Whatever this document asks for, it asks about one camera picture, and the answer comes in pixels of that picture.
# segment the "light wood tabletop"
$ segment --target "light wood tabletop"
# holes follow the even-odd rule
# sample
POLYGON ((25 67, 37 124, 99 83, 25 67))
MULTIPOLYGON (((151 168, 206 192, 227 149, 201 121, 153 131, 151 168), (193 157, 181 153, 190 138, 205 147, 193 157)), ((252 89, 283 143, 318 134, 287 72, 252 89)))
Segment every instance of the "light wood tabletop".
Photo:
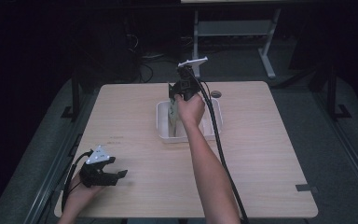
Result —
MULTIPOLYGON (((307 181, 268 85, 208 85, 222 92, 220 138, 248 217, 315 217, 311 192, 296 189, 307 181)), ((101 88, 75 158, 102 145, 116 157, 103 170, 128 173, 104 189, 81 216, 204 217, 188 143, 167 144, 158 136, 156 105, 167 100, 166 83, 101 88)), ((208 143, 217 155, 215 141, 208 143)), ((55 214, 61 215, 61 197, 55 214)))

